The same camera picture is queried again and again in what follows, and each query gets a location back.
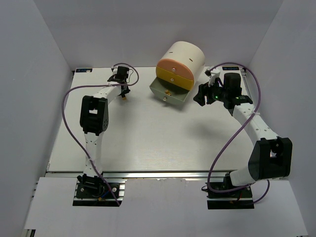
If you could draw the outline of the cream cylindrical drawer organizer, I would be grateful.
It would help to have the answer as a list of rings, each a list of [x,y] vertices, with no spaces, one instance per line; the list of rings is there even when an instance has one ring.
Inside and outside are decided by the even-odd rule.
[[[161,59],[173,59],[186,65],[197,79],[205,65],[205,55],[202,50],[192,43],[175,42]]]

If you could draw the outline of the blue left corner label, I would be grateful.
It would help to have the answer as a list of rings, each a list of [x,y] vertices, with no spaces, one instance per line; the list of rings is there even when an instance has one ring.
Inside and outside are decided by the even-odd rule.
[[[91,73],[92,68],[79,68],[75,70],[75,73]]]

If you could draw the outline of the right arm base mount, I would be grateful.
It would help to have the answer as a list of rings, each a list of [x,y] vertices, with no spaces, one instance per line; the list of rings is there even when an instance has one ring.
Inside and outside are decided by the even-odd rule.
[[[233,189],[229,173],[226,173],[221,182],[210,181],[212,189],[226,191]],[[209,210],[233,210],[254,209],[252,191],[244,188],[228,193],[216,193],[211,191],[205,184],[201,190],[207,193],[207,208]]]

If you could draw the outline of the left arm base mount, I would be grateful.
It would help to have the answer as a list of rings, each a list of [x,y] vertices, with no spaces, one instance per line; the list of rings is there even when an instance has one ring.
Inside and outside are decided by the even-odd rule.
[[[100,177],[86,174],[77,177],[73,206],[119,207],[122,202],[122,183],[109,182],[107,185]]]

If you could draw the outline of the blue right corner label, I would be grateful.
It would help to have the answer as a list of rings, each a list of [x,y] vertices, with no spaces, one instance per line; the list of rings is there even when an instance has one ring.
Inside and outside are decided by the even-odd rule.
[[[239,71],[238,66],[223,66],[222,67],[223,71]]]

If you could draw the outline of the orange top drawer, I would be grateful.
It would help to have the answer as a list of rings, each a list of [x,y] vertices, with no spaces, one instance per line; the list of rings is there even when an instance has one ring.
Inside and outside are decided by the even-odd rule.
[[[156,75],[161,73],[162,70],[174,73],[189,80],[194,80],[192,71],[183,63],[173,59],[160,59],[156,66]]]

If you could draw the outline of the yellow drawer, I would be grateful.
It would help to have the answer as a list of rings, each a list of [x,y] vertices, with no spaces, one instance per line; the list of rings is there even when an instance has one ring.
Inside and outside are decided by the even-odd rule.
[[[159,67],[156,67],[156,76],[166,82],[169,82],[188,91],[191,91],[194,87],[194,80],[187,79]]]

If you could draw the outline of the blue corner label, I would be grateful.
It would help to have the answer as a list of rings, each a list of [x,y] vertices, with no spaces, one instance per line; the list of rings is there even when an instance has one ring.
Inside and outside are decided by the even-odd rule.
[[[75,70],[75,73],[91,73],[92,68],[79,68]]]
[[[223,71],[239,71],[238,66],[223,66],[222,67]]]

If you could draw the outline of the grey bottom drawer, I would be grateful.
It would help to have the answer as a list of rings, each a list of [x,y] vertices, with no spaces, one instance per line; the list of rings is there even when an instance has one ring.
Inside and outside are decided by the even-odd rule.
[[[190,91],[156,77],[149,85],[150,98],[162,106],[177,111],[185,109]]]

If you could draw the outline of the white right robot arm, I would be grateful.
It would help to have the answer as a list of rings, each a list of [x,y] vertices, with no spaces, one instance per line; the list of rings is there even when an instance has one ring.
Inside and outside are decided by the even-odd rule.
[[[253,144],[247,166],[232,171],[223,184],[223,192],[234,197],[241,186],[260,180],[287,177],[291,170],[292,142],[272,131],[261,116],[249,96],[242,94],[241,76],[238,73],[225,73],[220,80],[216,71],[207,72],[209,81],[198,87],[194,97],[199,105],[222,102],[242,126]]]

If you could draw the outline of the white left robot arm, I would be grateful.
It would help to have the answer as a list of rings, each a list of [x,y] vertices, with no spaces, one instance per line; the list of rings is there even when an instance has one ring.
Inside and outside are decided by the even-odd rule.
[[[85,149],[89,154],[83,171],[88,177],[98,177],[103,172],[101,145],[109,125],[109,104],[118,96],[125,98],[130,92],[126,85],[129,71],[130,69],[124,66],[112,68],[112,75],[107,80],[109,86],[82,99],[79,123],[84,132]]]

